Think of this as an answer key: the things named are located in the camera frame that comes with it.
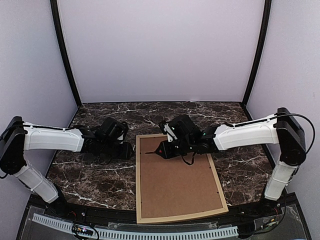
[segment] black cable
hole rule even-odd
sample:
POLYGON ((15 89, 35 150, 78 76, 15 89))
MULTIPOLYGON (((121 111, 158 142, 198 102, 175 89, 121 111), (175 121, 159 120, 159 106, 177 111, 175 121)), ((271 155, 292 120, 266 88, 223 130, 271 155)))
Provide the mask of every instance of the black cable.
POLYGON ((99 235, 99 232, 97 231, 97 229, 96 229, 95 227, 93 227, 93 226, 91 226, 90 228, 92 228, 92 229, 95 231, 95 233, 96 233, 96 240, 99 240, 99 239, 100 239, 100 235, 99 235))
POLYGON ((79 240, 83 240, 84 238, 82 237, 82 236, 80 236, 76 231, 75 232, 73 232, 73 234, 75 235, 73 235, 74 237, 76 237, 77 239, 79 239, 79 240))
POLYGON ((259 235, 259 234, 265 234, 265 233, 269 233, 271 232, 272 230, 276 229, 280 223, 284 220, 285 216, 286 216, 286 212, 287 212, 287 199, 286 199, 286 191, 284 191, 284 211, 283 211, 283 215, 282 215, 282 218, 280 219, 280 221, 277 223, 277 225, 275 225, 273 228, 269 229, 268 231, 263 231, 263 232, 257 232, 257 233, 254 233, 253 235, 259 235))
POLYGON ((98 157, 96 158, 96 162, 97 162, 99 165, 102 165, 102 166, 108 165, 108 164, 111 163, 111 161, 113 160, 113 158, 110 157, 110 160, 109 160, 107 163, 101 163, 101 162, 100 162, 100 159, 101 159, 101 156, 98 156, 98 157))
POLYGON ((314 124, 312 123, 312 121, 311 121, 309 118, 307 118, 306 116, 303 116, 303 115, 301 115, 301 114, 297 114, 297 113, 287 113, 287 114, 281 114, 281 115, 277 115, 277 116, 271 117, 270 120, 278 119, 278 118, 281 118, 281 117, 290 117, 290 116, 296 116, 296 117, 303 118, 303 119, 305 119, 305 120, 310 124, 310 126, 312 127, 312 131, 313 131, 312 141, 311 141, 311 144, 310 144, 308 150, 305 152, 306 154, 308 154, 309 151, 310 151, 310 149, 311 149, 312 146, 314 145, 314 142, 315 142, 315 139, 316 139, 316 129, 315 129, 314 124))
POLYGON ((182 160, 184 161, 185 164, 191 166, 192 164, 195 163, 195 155, 196 155, 196 154, 197 154, 196 152, 194 152, 194 153, 192 154, 191 162, 187 162, 187 161, 185 160, 184 156, 182 156, 182 155, 181 155, 181 158, 182 158, 182 160))
POLYGON ((55 127, 55 126, 41 126, 41 125, 23 125, 23 127, 33 127, 34 129, 52 129, 52 130, 71 130, 74 129, 75 127, 55 127))
POLYGON ((261 217, 261 215, 250 215, 250 214, 246 214, 246 213, 237 213, 234 215, 235 217, 246 217, 246 218, 259 218, 261 217))
POLYGON ((0 176, 0 179, 5 179, 8 176, 8 173, 6 173, 4 176, 0 176))

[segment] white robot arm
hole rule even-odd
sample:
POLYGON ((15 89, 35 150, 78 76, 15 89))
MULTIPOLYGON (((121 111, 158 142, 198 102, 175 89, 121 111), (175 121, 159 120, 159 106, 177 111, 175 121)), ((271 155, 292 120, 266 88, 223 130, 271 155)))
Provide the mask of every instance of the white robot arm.
POLYGON ((47 180, 25 158, 24 151, 34 149, 67 150, 105 154, 118 159, 130 159, 133 149, 123 142, 128 132, 125 122, 108 117, 101 126, 58 128, 23 122, 20 116, 12 119, 0 137, 0 168, 14 175, 30 190, 50 204, 57 214, 65 213, 66 201, 58 186, 47 180))
POLYGON ((280 198, 283 189, 306 159, 304 130, 284 107, 279 108, 276 114, 261 119, 214 125, 203 131, 187 115, 178 116, 170 122, 163 121, 159 126, 168 139, 161 142, 155 153, 164 159, 187 153, 216 153, 248 145, 279 144, 281 156, 264 191, 264 197, 271 201, 280 198))

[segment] light purple wall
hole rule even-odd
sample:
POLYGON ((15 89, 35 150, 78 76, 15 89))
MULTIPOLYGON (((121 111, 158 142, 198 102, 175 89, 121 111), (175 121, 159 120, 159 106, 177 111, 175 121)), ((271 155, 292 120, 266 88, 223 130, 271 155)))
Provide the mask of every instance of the light purple wall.
MULTIPOLYGON (((50 1, 0 1, 0 133, 13 116, 36 124, 66 126, 76 108, 50 1)), ((53 152, 30 151, 27 157, 45 174, 53 152)), ((29 195, 13 176, 0 180, 0 239, 16 239, 29 195)))
POLYGON ((58 2, 84 103, 242 100, 264 1, 58 2))
MULTIPOLYGON (((287 107, 306 115, 318 133, 314 147, 289 184, 296 192, 312 239, 320 239, 320 2, 273 1, 263 55, 248 104, 254 118, 287 107)), ((309 146, 312 131, 304 120, 309 146)), ((279 148, 270 146, 274 159, 279 148)))

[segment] marble tabletop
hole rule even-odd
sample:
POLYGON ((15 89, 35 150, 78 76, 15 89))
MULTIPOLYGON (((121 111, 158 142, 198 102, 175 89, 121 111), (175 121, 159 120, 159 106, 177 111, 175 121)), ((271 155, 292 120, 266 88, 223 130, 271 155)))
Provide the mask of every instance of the marble tabletop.
MULTIPOLYGON (((161 133, 158 123, 188 114, 201 129, 214 124, 247 121, 236 102, 126 102, 87 103, 78 110, 73 125, 94 127, 105 118, 127 122, 126 141, 136 145, 136 135, 161 133)), ((236 147, 212 154, 229 206, 256 202, 272 173, 260 145, 236 147)), ((136 159, 100 159, 89 153, 59 151, 47 177, 60 186, 70 203, 135 210, 136 159)))

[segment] cork board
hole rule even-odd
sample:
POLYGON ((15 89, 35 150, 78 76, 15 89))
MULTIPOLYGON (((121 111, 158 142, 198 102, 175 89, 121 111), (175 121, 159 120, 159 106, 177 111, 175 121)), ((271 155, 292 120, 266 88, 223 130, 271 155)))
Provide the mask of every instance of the cork board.
MULTIPOLYGON (((163 134, 136 136, 136 219, 138 224, 169 223, 228 212, 210 154, 189 166, 180 156, 163 159, 154 151, 163 134)), ((190 162, 192 153, 185 157, 190 162)))

